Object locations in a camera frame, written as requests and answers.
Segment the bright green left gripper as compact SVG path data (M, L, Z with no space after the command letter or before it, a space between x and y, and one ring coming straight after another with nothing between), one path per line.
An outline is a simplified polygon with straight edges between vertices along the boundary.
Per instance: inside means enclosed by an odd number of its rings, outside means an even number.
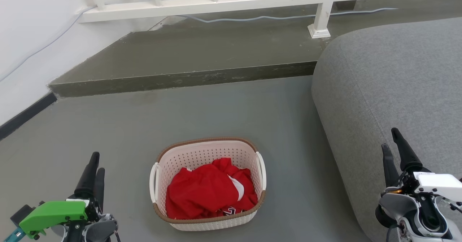
M93 152L74 190L76 199L26 204L16 211L10 217L16 226L10 239L38 240L52 229L62 240L104 240L105 169L99 168L99 159L100 153Z

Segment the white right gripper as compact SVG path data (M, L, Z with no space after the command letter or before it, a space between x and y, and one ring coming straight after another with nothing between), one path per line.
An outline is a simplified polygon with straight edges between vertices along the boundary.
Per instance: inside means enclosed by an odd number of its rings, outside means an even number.
M420 200L422 196L440 196L449 202L462 202L462 182L459 179L448 173L421 172L422 162L399 129L392 128L391 133L401 158L400 169L404 173L401 176L398 174L391 149L383 143L386 194L409 196L415 200Z

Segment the white perforated laundry basket brown rim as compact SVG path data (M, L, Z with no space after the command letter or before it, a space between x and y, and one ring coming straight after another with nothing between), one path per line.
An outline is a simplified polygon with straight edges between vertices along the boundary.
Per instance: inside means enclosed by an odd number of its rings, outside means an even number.
M167 216L165 201L167 188L182 168L194 170L216 159L231 158L238 168L251 171L258 203L251 210L226 217L177 220ZM149 192L156 214L175 229L184 232L202 232L231 228L252 220L265 199L267 173L262 155L248 140L237 137L220 137L187 141L166 148L151 168Z

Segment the grey fabric sofa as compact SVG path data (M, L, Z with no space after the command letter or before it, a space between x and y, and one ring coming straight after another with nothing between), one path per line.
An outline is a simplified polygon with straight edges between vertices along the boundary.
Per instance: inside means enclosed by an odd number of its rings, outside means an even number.
M385 189L381 145L398 128L423 166L462 178L462 17L382 25L328 44L312 97L359 226L372 242Z

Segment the black baseboard strip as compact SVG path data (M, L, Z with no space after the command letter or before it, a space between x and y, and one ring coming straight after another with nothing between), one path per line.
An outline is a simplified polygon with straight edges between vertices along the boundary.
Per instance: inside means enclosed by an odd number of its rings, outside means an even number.
M56 101L56 96L50 92L35 102L33 105L20 112L9 121L5 122L2 126L0 126L0 141L15 132L18 128L38 115L41 111L45 110L50 105L53 105L53 103Z

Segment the red garment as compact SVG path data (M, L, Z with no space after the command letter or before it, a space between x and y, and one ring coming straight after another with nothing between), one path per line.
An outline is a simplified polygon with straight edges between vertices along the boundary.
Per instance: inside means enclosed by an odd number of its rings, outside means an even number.
M251 171L225 157L194 170L182 168L167 188L165 208L170 219L190 220L242 213L257 203Z

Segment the raised grey concrete step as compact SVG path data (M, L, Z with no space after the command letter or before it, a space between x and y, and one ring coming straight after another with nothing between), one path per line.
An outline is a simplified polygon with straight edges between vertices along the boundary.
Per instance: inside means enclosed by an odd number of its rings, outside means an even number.
M308 31L316 5L168 17L130 33L56 78L57 98L193 87L311 75L322 51L343 34L387 24L462 17L462 0L335 3L330 37Z

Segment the white wooden railing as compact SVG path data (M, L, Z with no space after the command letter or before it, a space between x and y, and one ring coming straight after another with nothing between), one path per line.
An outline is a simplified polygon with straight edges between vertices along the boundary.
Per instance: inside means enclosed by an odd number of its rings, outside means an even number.
M315 20L308 26L310 36L316 39L330 36L327 25L333 3L350 0L151 0L122 4L93 1L96 6L79 15L80 23L317 4Z

